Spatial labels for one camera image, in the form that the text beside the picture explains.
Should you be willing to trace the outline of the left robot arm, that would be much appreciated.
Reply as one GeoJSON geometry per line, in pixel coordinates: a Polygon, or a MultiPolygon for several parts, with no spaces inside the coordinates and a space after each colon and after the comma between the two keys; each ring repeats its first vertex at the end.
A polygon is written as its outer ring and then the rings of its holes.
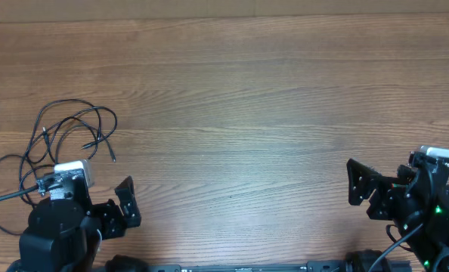
{"type": "Polygon", "coordinates": [[[20,258],[9,271],[78,271],[92,262],[101,241],[125,236],[141,225],[132,177],[115,188],[112,199],[94,204],[85,174],[48,174],[39,180],[50,196],[39,202],[20,235],[20,258]]]}

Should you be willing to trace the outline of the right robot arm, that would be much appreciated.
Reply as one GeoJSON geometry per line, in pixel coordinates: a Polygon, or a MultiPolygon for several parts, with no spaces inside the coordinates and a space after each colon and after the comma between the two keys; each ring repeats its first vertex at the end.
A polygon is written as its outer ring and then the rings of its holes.
{"type": "Polygon", "coordinates": [[[368,200],[372,220],[389,221],[400,239],[373,261],[357,261],[362,271],[393,271],[387,254],[397,247],[415,254],[427,271],[449,271],[449,150],[421,146],[394,177],[350,159],[348,202],[359,206],[368,200]]]}

